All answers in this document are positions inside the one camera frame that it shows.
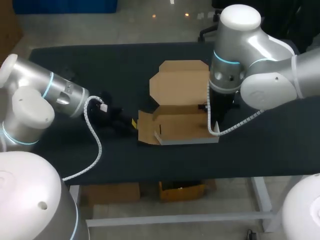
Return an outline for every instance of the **metal bar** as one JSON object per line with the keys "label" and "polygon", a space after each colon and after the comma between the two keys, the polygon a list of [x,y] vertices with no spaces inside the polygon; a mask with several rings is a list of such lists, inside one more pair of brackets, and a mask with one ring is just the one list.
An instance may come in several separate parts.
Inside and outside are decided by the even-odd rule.
{"label": "metal bar", "polygon": [[282,223],[282,206],[286,199],[289,191],[303,178],[303,175],[292,176],[282,191],[277,205],[274,206],[272,212],[274,213],[274,217],[272,219],[266,219],[262,221],[262,227],[265,233],[273,233],[275,232]]}
{"label": "metal bar", "polygon": [[71,185],[69,192],[75,201],[75,203],[78,205],[80,203],[80,196],[81,196],[81,187],[80,185]]}
{"label": "metal bar", "polygon": [[189,222],[212,222],[212,221],[237,221],[271,219],[271,212],[237,212],[219,214],[192,214],[192,215],[167,215],[167,216],[141,216],[141,217],[120,217],[105,219],[88,219],[88,227],[106,227],[123,225],[143,225],[143,224],[167,224],[167,223],[189,223]]}
{"label": "metal bar", "polygon": [[270,212],[272,204],[264,177],[251,177],[251,182],[260,211]]}

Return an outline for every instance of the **black table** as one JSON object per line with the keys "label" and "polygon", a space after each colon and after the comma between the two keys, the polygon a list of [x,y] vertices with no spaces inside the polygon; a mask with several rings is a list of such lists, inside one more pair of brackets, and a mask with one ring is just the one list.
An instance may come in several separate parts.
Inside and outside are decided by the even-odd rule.
{"label": "black table", "polygon": [[[158,43],[66,46],[35,49],[30,60],[59,73],[72,69],[77,83],[92,94],[106,90],[125,113],[152,112],[149,79],[165,60],[202,60],[211,63],[211,43]],[[224,130],[255,110],[238,99]],[[308,175],[320,172],[320,99],[287,103],[263,113],[219,143],[153,146],[137,137],[120,137],[110,129],[98,131],[103,144],[100,162],[70,185],[139,181],[184,181],[207,178]],[[77,173],[96,158],[97,145],[80,118],[56,114],[33,152],[47,159],[62,177]]]}

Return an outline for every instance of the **gray floor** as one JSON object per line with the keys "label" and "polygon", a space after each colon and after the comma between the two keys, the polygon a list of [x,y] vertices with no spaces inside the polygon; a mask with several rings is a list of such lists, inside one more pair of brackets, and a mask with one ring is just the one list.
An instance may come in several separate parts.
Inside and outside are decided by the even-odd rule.
{"label": "gray floor", "polygon": [[[24,37],[13,52],[27,58],[32,49],[41,47],[197,41],[199,31],[212,25],[211,0],[174,0],[171,4],[172,1],[119,0],[115,14],[20,15]],[[272,201],[287,181],[287,177],[266,178]],[[210,192],[197,201],[160,203],[152,190],[154,188],[146,185],[142,189],[148,194],[140,202],[97,205],[93,216],[117,218],[226,213],[256,208],[246,179],[219,179],[217,187],[216,192]],[[259,221],[100,227],[91,229],[91,240],[243,240],[248,228],[258,231],[261,240],[286,240],[281,230],[261,233]]]}

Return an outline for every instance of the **white cable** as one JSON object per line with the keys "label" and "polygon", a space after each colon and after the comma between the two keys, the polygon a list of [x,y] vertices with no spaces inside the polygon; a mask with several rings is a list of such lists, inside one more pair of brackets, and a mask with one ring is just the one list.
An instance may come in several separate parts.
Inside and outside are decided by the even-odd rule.
{"label": "white cable", "polygon": [[258,117],[260,114],[262,114],[265,111],[265,110],[259,110],[255,114],[251,115],[250,117],[247,117],[245,120],[230,127],[229,129],[224,130],[222,132],[215,132],[215,131],[212,131],[212,129],[211,129],[211,106],[210,106],[210,85],[209,85],[209,82],[207,85],[207,92],[206,92],[206,105],[207,105],[207,111],[208,111],[208,130],[211,135],[216,136],[216,137],[219,137],[219,136],[222,136],[222,135],[225,135],[225,134],[232,132],[233,130],[241,127],[242,125],[246,124],[247,122],[250,122],[252,119],[255,119],[256,117]]}
{"label": "white cable", "polygon": [[78,177],[80,176],[81,174],[84,174],[86,173],[87,171],[89,171],[90,169],[92,169],[96,164],[97,162],[99,162],[100,158],[101,158],[101,155],[102,155],[102,145],[101,145],[101,142],[99,140],[99,137],[98,135],[96,134],[95,130],[93,129],[93,127],[91,126],[91,123],[89,121],[89,118],[88,118],[88,104],[89,102],[92,100],[92,99],[96,99],[98,100],[101,104],[104,104],[104,101],[102,101],[102,99],[98,96],[90,96],[87,98],[87,100],[85,101],[84,103],[84,107],[83,107],[83,115],[84,115],[84,120],[86,122],[86,125],[88,126],[90,132],[92,133],[97,145],[98,145],[98,155],[96,156],[96,159],[94,160],[94,162],[88,166],[86,169],[76,173],[76,174],[73,174],[71,176],[68,176],[68,177],[65,177],[63,178],[62,180],[63,181],[67,181],[67,180],[70,180],[70,179],[73,179],[75,177]]}

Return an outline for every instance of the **cardboard box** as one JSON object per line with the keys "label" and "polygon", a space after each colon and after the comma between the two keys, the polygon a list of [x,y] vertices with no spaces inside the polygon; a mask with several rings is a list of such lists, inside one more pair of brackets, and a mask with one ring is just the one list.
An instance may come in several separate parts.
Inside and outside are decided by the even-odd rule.
{"label": "cardboard box", "polygon": [[0,0],[0,66],[22,36],[12,0]]}
{"label": "cardboard box", "polygon": [[[139,111],[138,140],[152,145],[218,143],[208,132],[209,67],[200,60],[165,61],[150,79],[150,96],[160,105],[154,113]],[[216,123],[215,132],[219,131]]]}
{"label": "cardboard box", "polygon": [[198,184],[187,187],[164,189],[163,183],[159,182],[160,199],[163,202],[190,201],[201,198],[205,193],[205,185]]}
{"label": "cardboard box", "polygon": [[93,207],[110,203],[130,203],[140,199],[139,183],[88,185],[81,187],[81,204]]}

